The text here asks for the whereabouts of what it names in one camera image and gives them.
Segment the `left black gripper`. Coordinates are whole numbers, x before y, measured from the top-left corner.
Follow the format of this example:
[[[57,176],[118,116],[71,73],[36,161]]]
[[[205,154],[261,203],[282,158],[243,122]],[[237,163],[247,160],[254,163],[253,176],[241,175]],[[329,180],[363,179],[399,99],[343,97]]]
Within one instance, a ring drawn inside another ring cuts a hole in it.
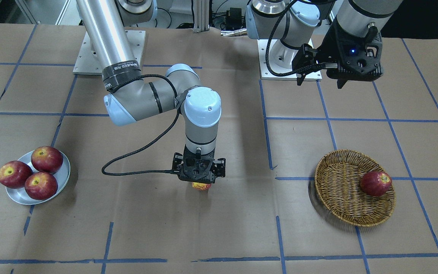
[[[351,35],[336,19],[317,49],[303,44],[291,62],[292,71],[297,75],[297,86],[302,85],[309,73],[323,69],[329,78],[337,80],[338,89],[349,80],[379,79],[384,74],[381,34],[373,22],[361,30],[367,33],[361,37]]]

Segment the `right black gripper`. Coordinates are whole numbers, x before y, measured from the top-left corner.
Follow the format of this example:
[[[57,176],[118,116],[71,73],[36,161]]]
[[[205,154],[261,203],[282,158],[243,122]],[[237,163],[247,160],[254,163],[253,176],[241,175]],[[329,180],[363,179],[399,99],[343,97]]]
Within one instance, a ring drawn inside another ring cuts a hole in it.
[[[225,177],[226,159],[214,159],[214,150],[202,154],[200,149],[190,151],[184,148],[184,154],[176,152],[172,162],[172,174],[185,182],[214,184],[216,178]]]

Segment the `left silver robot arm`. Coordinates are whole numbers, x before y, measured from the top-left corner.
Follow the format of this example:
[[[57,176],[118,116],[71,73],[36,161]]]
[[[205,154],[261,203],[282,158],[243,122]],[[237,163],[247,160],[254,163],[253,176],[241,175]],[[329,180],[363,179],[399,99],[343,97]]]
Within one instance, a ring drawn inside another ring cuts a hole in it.
[[[348,81],[374,81],[384,74],[381,30],[400,0],[343,0],[322,42],[314,29],[334,0],[250,0],[245,12],[249,38],[258,41],[261,77],[296,80],[325,70],[339,89]]]

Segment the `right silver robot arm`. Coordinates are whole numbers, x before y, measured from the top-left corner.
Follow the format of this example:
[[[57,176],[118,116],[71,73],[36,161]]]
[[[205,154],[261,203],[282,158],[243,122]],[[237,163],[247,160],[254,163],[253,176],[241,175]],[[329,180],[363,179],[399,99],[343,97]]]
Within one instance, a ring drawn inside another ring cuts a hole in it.
[[[226,160],[214,159],[221,117],[220,95],[202,85],[186,64],[164,76],[143,74],[125,28],[155,19],[154,0],[78,0],[79,15],[102,66],[108,94],[104,105],[114,124],[135,123],[171,110],[185,121],[184,152],[176,153],[168,174],[185,182],[212,184],[225,177]]]

